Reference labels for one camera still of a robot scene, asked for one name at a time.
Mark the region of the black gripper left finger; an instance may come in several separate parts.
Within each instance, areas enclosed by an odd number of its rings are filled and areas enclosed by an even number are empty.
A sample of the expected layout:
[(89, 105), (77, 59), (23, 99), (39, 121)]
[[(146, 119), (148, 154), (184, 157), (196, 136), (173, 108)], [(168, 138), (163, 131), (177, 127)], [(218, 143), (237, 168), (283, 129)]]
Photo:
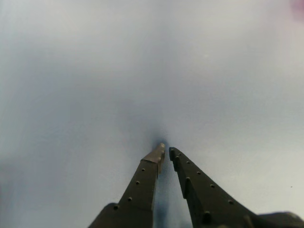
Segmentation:
[(152, 228), (156, 182), (164, 156), (165, 144), (160, 143), (142, 158), (119, 202), (106, 205), (90, 227)]

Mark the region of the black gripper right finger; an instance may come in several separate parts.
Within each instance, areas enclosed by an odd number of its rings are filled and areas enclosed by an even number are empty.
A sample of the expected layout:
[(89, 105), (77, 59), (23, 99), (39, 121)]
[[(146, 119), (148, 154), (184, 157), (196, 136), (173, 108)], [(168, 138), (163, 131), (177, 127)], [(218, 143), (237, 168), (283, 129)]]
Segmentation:
[(259, 228), (254, 213), (225, 192), (177, 148), (169, 149), (194, 228)]

